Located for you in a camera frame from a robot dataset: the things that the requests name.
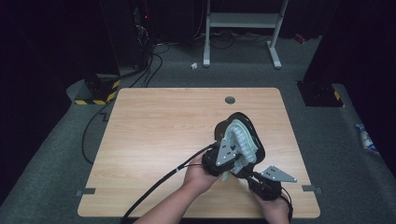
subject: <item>wood grain surface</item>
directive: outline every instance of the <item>wood grain surface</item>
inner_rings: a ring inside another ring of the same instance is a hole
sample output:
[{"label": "wood grain surface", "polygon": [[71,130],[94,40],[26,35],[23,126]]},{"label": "wood grain surface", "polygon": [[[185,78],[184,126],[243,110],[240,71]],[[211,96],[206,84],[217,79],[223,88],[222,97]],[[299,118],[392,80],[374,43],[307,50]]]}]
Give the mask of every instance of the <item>wood grain surface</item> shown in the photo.
[{"label": "wood grain surface", "polygon": [[[225,98],[232,96],[234,104]],[[212,144],[216,125],[234,112],[246,114],[264,146],[261,172],[274,165],[298,179],[282,183],[294,217],[318,217],[311,185],[279,90],[275,88],[122,89],[106,127],[78,213],[122,217],[152,185],[198,150]],[[169,178],[131,214],[140,217],[179,188],[186,169]],[[229,175],[199,197],[185,217],[261,217],[246,180]]]}]

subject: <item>gray carpet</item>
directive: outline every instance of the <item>gray carpet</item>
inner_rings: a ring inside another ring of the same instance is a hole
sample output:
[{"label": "gray carpet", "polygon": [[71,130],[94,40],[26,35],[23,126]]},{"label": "gray carpet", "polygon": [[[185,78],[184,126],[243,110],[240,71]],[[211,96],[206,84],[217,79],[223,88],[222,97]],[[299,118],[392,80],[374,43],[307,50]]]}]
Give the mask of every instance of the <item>gray carpet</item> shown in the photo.
[{"label": "gray carpet", "polygon": [[[302,80],[319,39],[299,44],[279,39],[276,49],[283,68],[275,70],[263,41],[234,43],[227,49],[212,48],[210,68],[202,67],[202,44],[157,47],[163,66],[149,87],[276,87],[280,89],[290,122],[317,195],[321,215],[294,219],[292,223],[396,223],[396,181],[381,157],[361,148],[354,127],[359,116],[342,85],[334,85],[345,107],[306,107],[296,80]],[[224,47],[227,42],[213,43]],[[198,63],[192,70],[191,64]],[[154,57],[151,74],[160,64]],[[129,87],[139,75],[124,78]],[[141,82],[134,85],[141,87]],[[77,94],[82,81],[67,94]],[[70,105],[37,151],[20,180],[0,208],[0,223],[118,223],[116,217],[79,217],[79,189],[84,189],[92,166],[81,154],[81,139],[100,105]],[[112,105],[104,112],[109,115]],[[93,119],[85,135],[87,156],[94,160],[106,128],[103,115]],[[183,219],[182,223],[209,220]],[[261,220],[211,220],[213,223],[262,223]]]}]

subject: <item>metal stand leg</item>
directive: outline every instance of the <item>metal stand leg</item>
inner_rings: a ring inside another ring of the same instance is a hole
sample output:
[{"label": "metal stand leg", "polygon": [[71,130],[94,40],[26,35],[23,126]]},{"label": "metal stand leg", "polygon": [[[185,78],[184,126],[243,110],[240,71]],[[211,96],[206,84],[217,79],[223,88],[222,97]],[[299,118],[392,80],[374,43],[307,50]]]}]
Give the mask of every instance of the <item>metal stand leg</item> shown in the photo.
[{"label": "metal stand leg", "polygon": [[282,7],[280,9],[279,17],[277,18],[276,21],[276,28],[274,30],[273,34],[273,39],[271,41],[267,41],[267,46],[270,51],[271,57],[274,62],[274,67],[276,69],[281,69],[282,64],[280,63],[279,57],[277,56],[276,49],[275,49],[275,44],[277,40],[277,36],[279,35],[279,30],[282,25],[283,18],[285,16],[285,11],[286,11],[286,6],[288,5],[289,0],[284,0],[282,3]]},{"label": "metal stand leg", "polygon": [[207,0],[204,67],[210,66],[210,0]]}]

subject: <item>table top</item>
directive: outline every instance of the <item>table top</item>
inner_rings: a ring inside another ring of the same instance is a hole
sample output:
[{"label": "table top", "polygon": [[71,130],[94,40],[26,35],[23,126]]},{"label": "table top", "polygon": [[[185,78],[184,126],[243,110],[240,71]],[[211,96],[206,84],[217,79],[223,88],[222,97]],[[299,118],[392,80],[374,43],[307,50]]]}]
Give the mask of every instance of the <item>table top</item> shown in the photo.
[{"label": "table top", "polygon": [[[226,97],[235,102],[228,104]],[[289,192],[293,217],[318,217],[320,210],[290,120],[275,88],[149,88],[120,90],[99,147],[78,213],[82,217],[122,217],[158,180],[198,150],[215,142],[216,125],[234,112],[252,121],[270,165],[297,178],[282,183]],[[154,190],[132,212],[141,217],[179,188],[183,169]],[[218,180],[188,209],[184,217],[262,217],[248,182],[229,175]]]}]

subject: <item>person's left hand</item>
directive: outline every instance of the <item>person's left hand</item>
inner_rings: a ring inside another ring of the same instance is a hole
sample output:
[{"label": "person's left hand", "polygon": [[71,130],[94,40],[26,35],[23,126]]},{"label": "person's left hand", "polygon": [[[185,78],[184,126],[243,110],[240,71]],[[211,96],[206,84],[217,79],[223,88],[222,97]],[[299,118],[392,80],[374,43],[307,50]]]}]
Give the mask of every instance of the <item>person's left hand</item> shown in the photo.
[{"label": "person's left hand", "polygon": [[192,159],[190,162],[190,165],[192,166],[189,166],[187,169],[186,175],[184,176],[183,185],[181,186],[181,189],[188,191],[195,197],[198,197],[202,193],[208,191],[220,177],[220,175],[213,176],[208,174],[202,165],[194,165],[202,164],[202,157],[204,154],[205,153],[203,152]]}]

